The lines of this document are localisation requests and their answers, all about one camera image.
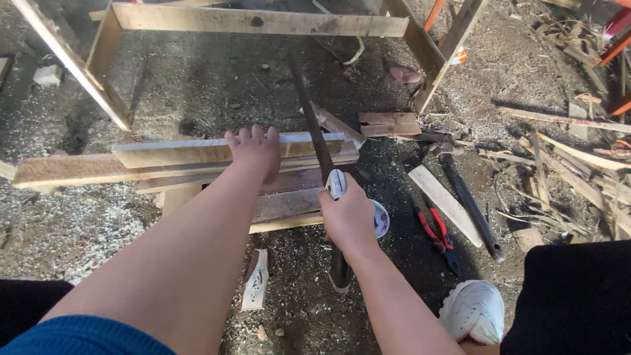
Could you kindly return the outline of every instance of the shoe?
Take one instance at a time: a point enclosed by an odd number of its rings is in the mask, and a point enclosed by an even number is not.
[[[439,320],[457,342],[468,336],[480,344],[497,344],[504,334],[504,300],[489,282],[462,282],[449,291]]]

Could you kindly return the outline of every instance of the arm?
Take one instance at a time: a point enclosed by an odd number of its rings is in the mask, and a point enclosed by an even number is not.
[[[217,353],[264,180],[280,167],[278,132],[226,139],[233,163],[149,228],[44,317],[95,315],[138,328],[178,354]]]
[[[355,271],[370,323],[385,355],[464,354],[377,243],[375,207],[348,173],[333,201],[320,191],[324,227]]]

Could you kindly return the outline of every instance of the left hand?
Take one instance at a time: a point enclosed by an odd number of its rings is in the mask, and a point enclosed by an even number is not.
[[[232,161],[260,165],[260,168],[266,171],[263,181],[266,184],[276,180],[280,170],[280,143],[276,128],[270,127],[266,136],[261,126],[255,124],[252,126],[251,134],[247,128],[241,128],[238,136],[235,137],[231,131],[227,131],[224,138],[232,151]]]

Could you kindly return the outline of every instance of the dirt ground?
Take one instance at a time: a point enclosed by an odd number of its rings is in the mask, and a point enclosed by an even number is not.
[[[106,0],[54,3],[81,43],[89,47],[98,23],[90,21],[88,12],[104,8]],[[378,0],[321,3],[333,13],[356,15],[376,15],[380,6]],[[430,1],[410,3],[420,18],[433,5]],[[318,12],[308,0],[246,0],[239,6]],[[513,13],[523,16],[522,20],[511,18]],[[574,100],[577,93],[595,94],[577,63],[533,30],[542,21],[554,22],[557,15],[544,3],[517,6],[511,0],[490,0],[465,43],[468,60],[452,67],[420,119],[432,129],[470,140],[475,148],[511,149],[525,157],[528,153],[517,138],[532,124],[555,139],[578,143],[552,124],[504,116],[496,108],[497,104],[510,104],[564,114],[568,102],[584,107]],[[433,34],[440,37],[451,23],[444,6]],[[281,131],[305,131],[285,60],[287,49],[304,63],[312,99],[357,130],[359,112],[409,110],[408,99],[416,87],[396,83],[388,67],[419,69],[402,39],[365,38],[366,51],[345,74],[323,46],[340,58],[351,58],[358,47],[353,37],[128,31],[122,36],[110,75],[136,115],[132,132],[122,132],[71,75],[66,73],[60,87],[32,84],[35,70],[56,59],[42,59],[49,50],[8,0],[0,0],[0,24],[5,28],[0,33],[1,47],[5,54],[16,55],[0,93],[0,160],[10,164],[58,149],[70,154],[105,153],[112,143],[169,140],[175,132],[217,138],[226,129],[254,123],[273,124]],[[271,70],[262,71],[259,65],[263,63]],[[232,104],[241,106],[231,109]],[[591,138],[598,144],[600,136]],[[369,197],[388,209],[392,227],[381,246],[419,296],[437,314],[442,299],[458,282],[490,281],[504,297],[508,330],[525,257],[510,232],[527,225],[507,223],[495,213],[500,208],[497,196],[514,214],[528,214],[528,210],[504,182],[498,182],[495,191],[494,177],[506,165],[494,167],[473,147],[456,157],[476,201],[483,211],[490,211],[492,228],[507,259],[501,265],[495,263],[484,247],[473,247],[447,221],[464,269],[457,279],[444,259],[432,251],[411,213],[414,203],[420,201],[419,189],[406,175],[415,166],[414,146],[389,138],[370,139],[360,153],[358,164],[343,169],[358,179]],[[424,164],[451,188],[437,159],[428,158]],[[522,174],[520,170],[511,176],[518,186]],[[550,184],[556,206],[593,229],[596,219],[586,213],[587,201],[569,193],[569,187],[559,180],[551,179]],[[158,220],[160,210],[152,202],[154,197],[136,195],[134,183],[59,187],[43,195],[0,181],[4,233],[0,277],[79,282]],[[551,243],[561,241],[555,231],[542,232]],[[241,313],[236,310],[240,296],[235,295],[222,354],[380,353],[357,283],[347,295],[337,294],[331,287],[329,252],[322,236],[321,226],[251,236],[248,252],[266,248],[270,254],[266,308]],[[248,260],[244,259],[244,274]],[[267,342],[256,337],[260,324],[269,335]],[[278,328],[285,330],[284,336],[274,334]]]

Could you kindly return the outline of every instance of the pliers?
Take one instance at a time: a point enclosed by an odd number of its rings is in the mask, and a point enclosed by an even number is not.
[[[427,206],[430,213],[432,214],[432,217],[434,219],[434,224],[438,226],[438,229],[439,229],[438,236],[434,234],[434,231],[432,230],[432,228],[427,224],[427,219],[425,218],[425,215],[423,214],[423,210],[421,210],[418,207],[414,207],[414,213],[418,217],[418,220],[421,222],[421,226],[425,230],[425,233],[427,233],[427,235],[432,240],[432,245],[434,245],[434,248],[436,249],[436,251],[438,251],[439,254],[442,254],[443,256],[445,256],[445,259],[447,260],[447,264],[449,264],[449,267],[451,268],[451,270],[454,272],[456,276],[460,277],[462,276],[462,270],[460,269],[460,264],[458,263],[456,252],[454,251],[454,243],[447,236],[447,228],[445,227],[445,224],[443,223],[442,219],[438,215],[438,211],[436,211],[436,208],[434,207],[433,203],[429,200],[429,198],[427,198],[427,196],[425,196],[424,193],[422,193],[422,196],[423,196],[423,201],[425,202],[425,205]]]

